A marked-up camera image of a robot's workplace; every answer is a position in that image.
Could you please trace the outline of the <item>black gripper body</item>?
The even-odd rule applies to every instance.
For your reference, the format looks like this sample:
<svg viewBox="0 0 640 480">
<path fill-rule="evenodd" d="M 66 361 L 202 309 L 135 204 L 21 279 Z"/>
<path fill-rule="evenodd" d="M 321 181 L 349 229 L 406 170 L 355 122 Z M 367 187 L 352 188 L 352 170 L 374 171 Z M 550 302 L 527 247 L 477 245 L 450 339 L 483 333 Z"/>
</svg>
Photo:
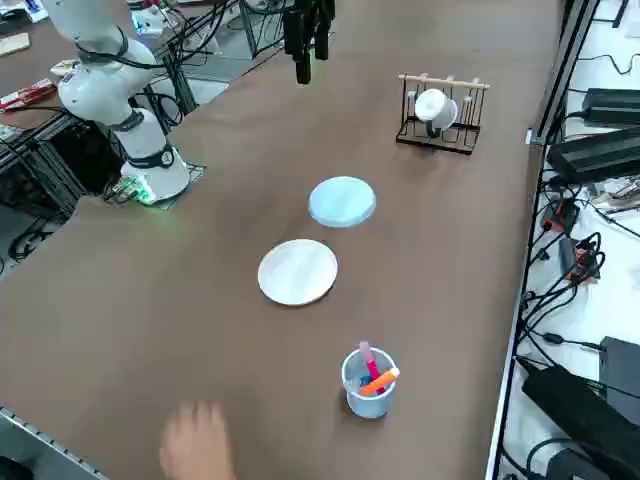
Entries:
<svg viewBox="0 0 640 480">
<path fill-rule="evenodd" d="M 292 5 L 284 8 L 285 13 L 317 14 L 326 21 L 335 19 L 334 0 L 295 0 Z"/>
</svg>

